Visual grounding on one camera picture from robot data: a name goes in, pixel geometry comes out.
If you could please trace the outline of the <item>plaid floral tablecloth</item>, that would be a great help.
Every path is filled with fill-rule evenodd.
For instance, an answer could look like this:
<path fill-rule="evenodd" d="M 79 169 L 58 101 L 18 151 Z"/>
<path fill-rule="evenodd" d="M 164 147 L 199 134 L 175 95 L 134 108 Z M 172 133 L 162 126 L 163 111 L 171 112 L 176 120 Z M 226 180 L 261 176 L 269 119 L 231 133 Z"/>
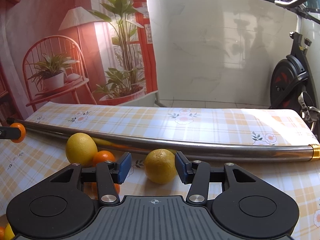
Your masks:
<path fill-rule="evenodd" d="M 48 102 L 29 122 L 82 133 L 254 146 L 305 146 L 317 140 L 292 110 L 159 108 Z M 68 165 L 65 143 L 28 133 L 19 144 L 1 141 L 1 214 L 16 195 Z M 244 164 L 244 169 L 295 199 L 295 239 L 319 239 L 319 162 Z"/>

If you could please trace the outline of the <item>large yellow orange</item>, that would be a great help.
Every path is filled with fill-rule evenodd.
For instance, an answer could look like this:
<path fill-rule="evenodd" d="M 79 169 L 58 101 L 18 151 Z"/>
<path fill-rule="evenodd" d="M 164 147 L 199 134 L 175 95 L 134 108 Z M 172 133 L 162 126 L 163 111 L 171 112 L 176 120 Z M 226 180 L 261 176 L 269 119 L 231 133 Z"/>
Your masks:
<path fill-rule="evenodd" d="M 0 240 L 4 240 L 5 228 L 0 226 Z"/>

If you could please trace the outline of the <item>printed room backdrop cloth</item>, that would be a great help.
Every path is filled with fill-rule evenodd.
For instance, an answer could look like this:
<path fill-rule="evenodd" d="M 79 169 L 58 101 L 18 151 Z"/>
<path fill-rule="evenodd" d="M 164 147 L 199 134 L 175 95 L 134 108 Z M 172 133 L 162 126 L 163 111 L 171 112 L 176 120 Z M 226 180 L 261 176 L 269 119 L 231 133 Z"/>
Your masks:
<path fill-rule="evenodd" d="M 1 124 L 48 102 L 152 107 L 146 0 L 1 0 Z"/>

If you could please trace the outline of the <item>long metal pole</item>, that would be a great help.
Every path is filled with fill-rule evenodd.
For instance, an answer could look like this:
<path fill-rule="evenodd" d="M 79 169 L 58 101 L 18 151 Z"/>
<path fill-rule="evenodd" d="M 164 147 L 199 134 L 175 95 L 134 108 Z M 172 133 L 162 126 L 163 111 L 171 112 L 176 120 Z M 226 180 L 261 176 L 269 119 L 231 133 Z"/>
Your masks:
<path fill-rule="evenodd" d="M 83 132 L 94 139 L 98 139 L 97 145 L 100 147 L 139 154 L 148 154 L 152 150 L 165 148 L 167 150 L 173 150 L 174 152 L 181 151 L 186 157 L 191 159 L 208 161 L 288 163 L 319 160 L 319 145 L 232 145 L 130 137 L 92 131 Z"/>

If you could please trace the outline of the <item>small yellow citrus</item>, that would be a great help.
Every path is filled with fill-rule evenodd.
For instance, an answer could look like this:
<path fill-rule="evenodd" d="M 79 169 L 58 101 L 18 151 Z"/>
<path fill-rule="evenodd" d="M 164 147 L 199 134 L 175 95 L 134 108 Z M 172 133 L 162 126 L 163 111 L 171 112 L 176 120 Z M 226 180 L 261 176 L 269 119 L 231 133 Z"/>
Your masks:
<path fill-rule="evenodd" d="M 144 160 L 144 171 L 147 178 L 153 183 L 171 182 L 177 174 L 175 155 L 166 149 L 151 151 Z"/>

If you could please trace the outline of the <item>black exercise bike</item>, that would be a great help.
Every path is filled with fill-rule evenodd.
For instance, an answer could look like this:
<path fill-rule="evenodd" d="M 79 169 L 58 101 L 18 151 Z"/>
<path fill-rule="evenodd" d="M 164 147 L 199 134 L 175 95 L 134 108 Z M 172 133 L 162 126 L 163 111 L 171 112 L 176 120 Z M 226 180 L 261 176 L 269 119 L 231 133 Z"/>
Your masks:
<path fill-rule="evenodd" d="M 319 106 L 315 83 L 306 57 L 312 41 L 300 33 L 302 19 L 319 23 L 310 13 L 313 9 L 305 5 L 307 0 L 275 0 L 275 5 L 297 15 L 291 52 L 280 60 L 273 70 L 270 83 L 270 109 L 292 109 L 296 111 L 319 139 Z"/>

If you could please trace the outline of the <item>green yellow apple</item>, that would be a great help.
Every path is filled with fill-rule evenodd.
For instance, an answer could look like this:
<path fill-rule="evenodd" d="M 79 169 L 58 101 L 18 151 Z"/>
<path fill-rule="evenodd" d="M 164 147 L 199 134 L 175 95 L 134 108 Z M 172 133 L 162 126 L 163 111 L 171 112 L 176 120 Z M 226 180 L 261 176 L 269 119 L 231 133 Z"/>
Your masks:
<path fill-rule="evenodd" d="M 10 224 L 7 224 L 4 229 L 4 240 L 13 240 L 14 237 L 15 237 L 15 234 L 13 233 Z"/>

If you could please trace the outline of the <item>yellow lemon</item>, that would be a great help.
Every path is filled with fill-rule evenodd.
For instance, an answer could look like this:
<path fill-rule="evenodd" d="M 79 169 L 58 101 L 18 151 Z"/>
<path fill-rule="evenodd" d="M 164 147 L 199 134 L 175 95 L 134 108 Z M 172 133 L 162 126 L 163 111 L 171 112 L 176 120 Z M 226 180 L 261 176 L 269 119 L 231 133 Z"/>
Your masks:
<path fill-rule="evenodd" d="M 98 148 L 89 135 L 75 133 L 67 140 L 65 152 L 71 164 L 79 163 L 83 167 L 90 167 Z"/>

